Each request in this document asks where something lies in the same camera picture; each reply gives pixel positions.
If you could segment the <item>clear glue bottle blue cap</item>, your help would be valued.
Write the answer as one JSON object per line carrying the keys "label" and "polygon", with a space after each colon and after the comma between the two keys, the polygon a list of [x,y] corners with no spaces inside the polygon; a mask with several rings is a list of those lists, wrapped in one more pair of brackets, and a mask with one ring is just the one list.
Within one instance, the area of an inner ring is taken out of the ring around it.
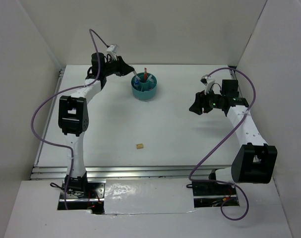
{"label": "clear glue bottle blue cap", "polygon": [[140,78],[136,75],[134,77],[134,87],[137,89],[140,86]]}

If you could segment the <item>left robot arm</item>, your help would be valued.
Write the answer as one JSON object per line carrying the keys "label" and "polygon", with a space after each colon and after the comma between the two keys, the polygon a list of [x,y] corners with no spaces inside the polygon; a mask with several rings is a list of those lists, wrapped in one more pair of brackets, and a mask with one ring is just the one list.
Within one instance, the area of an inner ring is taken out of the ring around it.
{"label": "left robot arm", "polygon": [[83,149],[85,131],[89,126],[88,103],[102,91],[108,76],[126,76],[134,72],[134,68],[124,62],[121,56],[108,59],[103,53],[93,53],[91,63],[84,85],[71,95],[59,99],[58,126],[69,148],[64,190],[71,190],[79,198],[85,197],[90,187]]}

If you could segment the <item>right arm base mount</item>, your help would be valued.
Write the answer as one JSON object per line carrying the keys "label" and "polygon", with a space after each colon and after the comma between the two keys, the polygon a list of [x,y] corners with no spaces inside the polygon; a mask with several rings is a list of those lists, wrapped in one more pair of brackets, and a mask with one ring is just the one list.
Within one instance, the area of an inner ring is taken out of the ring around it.
{"label": "right arm base mount", "polygon": [[186,188],[192,190],[195,208],[239,206],[236,189],[228,184],[216,182],[191,182]]}

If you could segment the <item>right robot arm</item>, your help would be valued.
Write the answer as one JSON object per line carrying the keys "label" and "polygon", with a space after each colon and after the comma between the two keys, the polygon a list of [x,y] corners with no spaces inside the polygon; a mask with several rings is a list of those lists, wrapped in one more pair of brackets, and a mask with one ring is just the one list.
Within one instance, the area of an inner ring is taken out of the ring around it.
{"label": "right robot arm", "polygon": [[249,104],[239,96],[238,82],[224,79],[219,94],[214,93],[216,84],[212,78],[204,77],[202,92],[195,95],[190,112],[201,115],[213,109],[221,109],[235,128],[240,149],[229,168],[218,169],[210,175],[208,189],[212,194],[220,194],[225,189],[225,182],[262,183],[270,182],[277,149],[270,146],[260,135],[248,111]]}

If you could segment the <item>blue clear pen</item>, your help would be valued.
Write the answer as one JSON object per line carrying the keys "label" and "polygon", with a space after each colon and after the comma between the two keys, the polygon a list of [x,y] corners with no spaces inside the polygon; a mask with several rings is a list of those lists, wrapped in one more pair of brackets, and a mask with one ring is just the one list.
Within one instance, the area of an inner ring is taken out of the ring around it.
{"label": "blue clear pen", "polygon": [[149,77],[147,78],[147,80],[150,81],[150,82],[154,82],[152,77],[153,77],[153,75],[150,74]]}

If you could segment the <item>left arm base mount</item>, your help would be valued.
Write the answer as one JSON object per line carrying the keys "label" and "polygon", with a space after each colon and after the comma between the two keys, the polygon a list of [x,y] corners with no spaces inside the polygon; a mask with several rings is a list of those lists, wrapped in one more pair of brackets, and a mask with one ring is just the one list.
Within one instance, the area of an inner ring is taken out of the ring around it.
{"label": "left arm base mount", "polygon": [[86,191],[77,191],[69,188],[64,192],[64,184],[50,183],[50,187],[60,191],[58,210],[88,210],[92,214],[104,213],[105,182],[90,182]]}

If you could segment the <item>red pen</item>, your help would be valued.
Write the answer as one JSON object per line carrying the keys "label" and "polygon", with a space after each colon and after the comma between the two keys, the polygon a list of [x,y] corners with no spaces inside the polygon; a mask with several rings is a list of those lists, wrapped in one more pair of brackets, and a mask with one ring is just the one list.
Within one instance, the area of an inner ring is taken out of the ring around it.
{"label": "red pen", "polygon": [[144,68],[144,82],[147,81],[147,78],[148,78],[148,76],[147,76],[147,68],[145,67]]}

